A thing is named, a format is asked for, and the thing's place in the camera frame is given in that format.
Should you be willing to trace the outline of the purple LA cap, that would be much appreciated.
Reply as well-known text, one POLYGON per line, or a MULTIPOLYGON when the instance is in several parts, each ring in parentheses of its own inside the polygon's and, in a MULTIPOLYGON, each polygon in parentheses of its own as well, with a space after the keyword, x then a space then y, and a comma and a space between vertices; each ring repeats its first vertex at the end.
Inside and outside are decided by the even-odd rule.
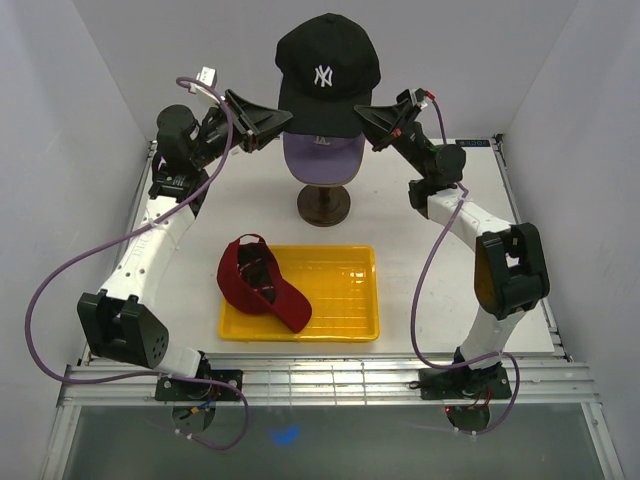
POLYGON ((300 182, 315 186, 341 186, 360 170, 365 138, 323 137, 284 133, 285 163, 300 182))

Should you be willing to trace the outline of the black cap red trim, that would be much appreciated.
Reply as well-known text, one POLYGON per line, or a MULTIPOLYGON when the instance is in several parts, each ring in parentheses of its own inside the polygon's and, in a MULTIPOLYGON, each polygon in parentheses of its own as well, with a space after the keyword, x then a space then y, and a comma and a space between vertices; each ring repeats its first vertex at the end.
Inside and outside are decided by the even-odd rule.
POLYGON ((292 114, 292 135, 354 138, 362 125, 354 108, 371 104, 380 63, 367 32, 335 13, 311 18, 276 45, 282 75, 278 108, 292 114))

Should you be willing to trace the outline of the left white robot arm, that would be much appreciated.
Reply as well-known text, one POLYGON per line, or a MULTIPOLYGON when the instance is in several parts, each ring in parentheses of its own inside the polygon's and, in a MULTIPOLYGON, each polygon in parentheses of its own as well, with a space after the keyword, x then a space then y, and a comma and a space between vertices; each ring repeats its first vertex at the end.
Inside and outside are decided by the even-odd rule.
POLYGON ((212 376, 204 355, 172 342, 152 308, 181 238, 194 223, 209 188, 206 168, 227 148, 264 148, 292 114, 253 104, 227 90, 202 120, 175 104, 157 116, 151 187, 140 223, 111 276, 95 294, 85 293, 77 312, 91 353, 177 378, 190 399, 205 397, 212 376))

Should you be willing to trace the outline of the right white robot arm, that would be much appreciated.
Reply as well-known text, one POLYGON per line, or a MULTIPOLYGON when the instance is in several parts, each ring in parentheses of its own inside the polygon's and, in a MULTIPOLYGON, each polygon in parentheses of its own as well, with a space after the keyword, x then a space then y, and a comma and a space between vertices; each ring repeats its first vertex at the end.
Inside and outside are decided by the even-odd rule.
POLYGON ((471 329, 451 364, 427 362, 411 386, 431 398, 474 397, 492 390, 513 395, 502 364, 506 344, 550 291, 540 233, 531 223, 503 220, 470 200, 462 184, 465 150, 448 141, 434 144, 417 120, 423 109, 437 105, 431 92, 409 89, 393 105, 354 108, 373 150, 394 148, 419 174, 408 185, 411 207, 474 255, 478 310, 471 329))

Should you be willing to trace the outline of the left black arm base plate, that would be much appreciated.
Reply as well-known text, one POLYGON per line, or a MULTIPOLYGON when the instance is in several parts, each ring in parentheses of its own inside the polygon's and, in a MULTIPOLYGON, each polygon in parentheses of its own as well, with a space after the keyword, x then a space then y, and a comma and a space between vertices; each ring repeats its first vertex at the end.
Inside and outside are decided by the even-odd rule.
POLYGON ((156 383, 154 399, 163 402, 239 401, 240 396, 229 386, 241 390, 244 372, 239 369, 213 369, 205 377, 219 384, 194 383, 161 376, 156 383))

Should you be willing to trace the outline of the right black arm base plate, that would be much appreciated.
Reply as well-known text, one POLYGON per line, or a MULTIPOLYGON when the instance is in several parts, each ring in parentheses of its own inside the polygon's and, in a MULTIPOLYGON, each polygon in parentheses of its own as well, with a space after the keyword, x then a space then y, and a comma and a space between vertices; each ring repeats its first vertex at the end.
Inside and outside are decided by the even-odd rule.
POLYGON ((506 369, 501 363, 486 369, 469 367, 452 370, 425 368, 418 371, 418 379, 409 383, 418 390, 422 400, 492 399, 512 397, 506 369))

